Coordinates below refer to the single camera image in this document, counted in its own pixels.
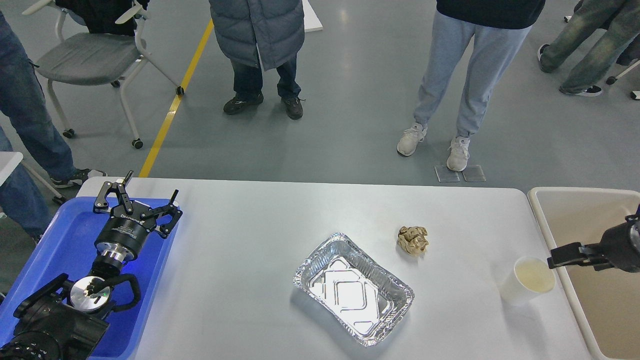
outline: blue tray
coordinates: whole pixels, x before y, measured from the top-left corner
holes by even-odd
[[[112,206],[117,204],[115,198],[110,197],[108,200]],[[168,199],[137,200],[152,208],[168,203]],[[71,199],[64,203],[54,216],[42,240],[0,306],[0,346],[13,338],[13,330],[18,324],[13,312],[24,299],[61,273],[69,274],[69,279],[76,281],[87,276],[91,270],[96,256],[93,242],[109,218],[108,214],[93,213],[94,201],[94,197]],[[167,239],[162,239],[157,233],[151,233],[139,258],[122,268],[123,274],[134,274],[138,278],[141,300],[132,309],[111,313],[106,318],[110,324],[109,329],[89,359],[124,360],[132,355],[140,342],[156,293],[156,285],[177,228],[173,229]],[[125,283],[115,288],[113,299],[118,304],[126,304],[133,299],[133,294]]]

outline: robotic arm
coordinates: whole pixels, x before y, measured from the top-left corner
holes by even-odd
[[[167,205],[155,209],[129,199],[125,186],[132,173],[123,181],[106,181],[93,203],[93,212],[108,213],[109,220],[94,242],[97,255],[89,274],[75,282],[60,274],[25,299],[13,313],[20,320],[13,339],[0,348],[1,360],[86,360],[109,328],[107,316],[140,301],[136,276],[120,272],[138,258],[152,231],[166,238],[182,211],[174,204],[178,190]],[[118,199],[112,208],[110,193]],[[169,222],[158,225],[165,216]],[[118,305],[111,293],[123,282],[129,283],[133,299]]]
[[[604,232],[600,243],[569,243],[551,250],[549,268],[578,265],[593,266],[596,271],[618,268],[640,272],[640,206],[625,222]]]

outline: floor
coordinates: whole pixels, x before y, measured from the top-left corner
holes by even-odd
[[[0,0],[13,30],[32,59],[55,44],[55,11],[20,13],[30,0]],[[601,81],[600,97],[570,97],[559,84],[597,38],[598,30],[555,73],[538,69],[536,51],[552,41],[574,0],[549,1],[521,51],[496,87],[478,134],[470,165],[481,165],[485,182],[439,183],[434,166],[444,165],[455,134],[454,119],[465,79],[465,54],[425,142],[409,158],[396,152],[413,122],[417,89],[426,68],[435,1],[310,0],[324,29],[307,33],[298,55],[304,117],[291,120],[276,94],[275,71],[264,75],[264,102],[229,116],[222,107],[233,95],[233,73],[213,34],[207,1],[152,1],[144,38],[147,48],[175,78],[188,72],[200,43],[206,44],[175,114],[173,85],[147,65],[128,96],[144,147],[132,135],[110,86],[56,84],[76,138],[68,141],[77,167],[124,176],[292,181],[313,183],[480,186],[516,188],[579,186],[640,191],[640,71],[613,86]],[[64,34],[82,28],[70,21]],[[610,75],[624,68],[615,65]],[[54,123],[61,129],[53,107]],[[170,127],[153,148],[165,119]],[[0,115],[0,126],[17,151],[24,148]],[[35,165],[28,157],[26,161]],[[76,190],[64,194],[73,197]],[[43,189],[49,198],[50,193]],[[56,206],[51,203],[51,213]],[[33,245],[9,219],[0,220],[0,291],[7,291]]]

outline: aluminum foil tray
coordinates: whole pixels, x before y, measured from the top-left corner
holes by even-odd
[[[365,347],[389,335],[414,296],[407,284],[341,233],[331,235],[302,262],[293,284],[329,310]]]

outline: blue jeans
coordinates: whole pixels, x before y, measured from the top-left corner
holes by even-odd
[[[69,179],[76,168],[71,149],[51,122],[44,94],[20,40],[0,12],[0,111],[10,120],[24,146],[49,174]],[[11,151],[0,131],[0,151]],[[0,206],[32,236],[47,228],[50,216],[42,194],[22,166],[0,187]]]
[[[300,94],[300,86],[296,83],[296,59],[285,62],[276,70],[280,75],[278,82],[278,95],[283,99],[291,99]],[[262,68],[248,66],[231,60],[234,68],[234,91],[236,97],[241,101],[252,101],[258,98],[262,91]]]
[[[415,121],[426,127],[449,86],[453,70],[474,38],[458,110],[457,136],[471,137],[484,119],[493,88],[531,30],[475,25],[435,13],[429,65],[418,90]]]
[[[560,86],[564,92],[580,93],[607,74],[609,67],[640,33],[640,0],[585,0],[558,37],[545,48],[540,68],[552,72],[618,9],[620,13],[609,29]]]

